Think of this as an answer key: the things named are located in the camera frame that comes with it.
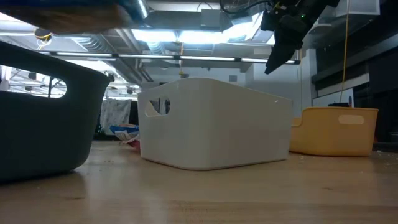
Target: white plastic bin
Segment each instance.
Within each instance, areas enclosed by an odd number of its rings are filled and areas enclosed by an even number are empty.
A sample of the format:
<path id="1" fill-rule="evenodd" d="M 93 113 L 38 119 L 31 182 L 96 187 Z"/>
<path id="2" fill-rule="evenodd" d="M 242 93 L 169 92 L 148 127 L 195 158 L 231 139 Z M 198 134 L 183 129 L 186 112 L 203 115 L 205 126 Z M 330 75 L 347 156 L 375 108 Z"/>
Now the white plastic bin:
<path id="1" fill-rule="evenodd" d="M 150 100 L 168 98 L 170 111 Z M 138 94 L 141 157 L 188 170 L 287 158 L 292 101 L 209 78 L 184 78 Z"/>

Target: yellow plastic bin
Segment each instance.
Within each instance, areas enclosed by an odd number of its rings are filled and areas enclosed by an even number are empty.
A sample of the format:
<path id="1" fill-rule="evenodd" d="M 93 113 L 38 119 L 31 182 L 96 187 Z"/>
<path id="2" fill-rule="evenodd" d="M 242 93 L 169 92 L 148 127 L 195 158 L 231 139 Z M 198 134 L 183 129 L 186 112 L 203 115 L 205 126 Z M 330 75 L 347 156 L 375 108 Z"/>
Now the yellow plastic bin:
<path id="1" fill-rule="evenodd" d="M 317 156 L 368 156 L 373 147 L 378 111 L 306 108 L 302 118 L 293 120 L 290 151 Z"/>

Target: bin handle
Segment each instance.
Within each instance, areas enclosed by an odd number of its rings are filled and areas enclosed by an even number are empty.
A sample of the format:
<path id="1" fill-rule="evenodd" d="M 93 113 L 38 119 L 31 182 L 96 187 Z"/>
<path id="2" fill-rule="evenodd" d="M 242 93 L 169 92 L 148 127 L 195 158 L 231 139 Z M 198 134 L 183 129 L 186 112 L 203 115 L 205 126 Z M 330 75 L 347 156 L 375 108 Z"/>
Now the bin handle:
<path id="1" fill-rule="evenodd" d="M 338 117 L 340 124 L 364 124 L 365 119 L 360 115 L 340 115 Z"/>

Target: robotic arm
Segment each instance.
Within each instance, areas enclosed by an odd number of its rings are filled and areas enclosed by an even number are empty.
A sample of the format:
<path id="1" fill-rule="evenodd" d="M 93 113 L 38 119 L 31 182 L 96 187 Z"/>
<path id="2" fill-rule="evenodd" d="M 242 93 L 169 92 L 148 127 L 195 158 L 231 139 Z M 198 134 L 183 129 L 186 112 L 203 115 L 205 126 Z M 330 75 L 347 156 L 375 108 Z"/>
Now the robotic arm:
<path id="1" fill-rule="evenodd" d="M 261 30 L 274 31 L 275 46 L 267 62 L 270 74 L 300 50 L 303 39 L 327 6 L 336 7 L 340 0 L 280 0 L 265 11 Z"/>

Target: wooden table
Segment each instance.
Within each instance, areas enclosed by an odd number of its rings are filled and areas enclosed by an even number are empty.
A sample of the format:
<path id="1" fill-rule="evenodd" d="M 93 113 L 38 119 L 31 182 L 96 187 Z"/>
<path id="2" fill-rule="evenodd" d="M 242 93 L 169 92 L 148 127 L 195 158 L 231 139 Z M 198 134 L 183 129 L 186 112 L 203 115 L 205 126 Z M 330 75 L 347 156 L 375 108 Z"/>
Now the wooden table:
<path id="1" fill-rule="evenodd" d="M 398 155 L 313 157 L 216 171 L 94 142 L 74 172 L 0 186 L 0 223 L 398 223 Z"/>

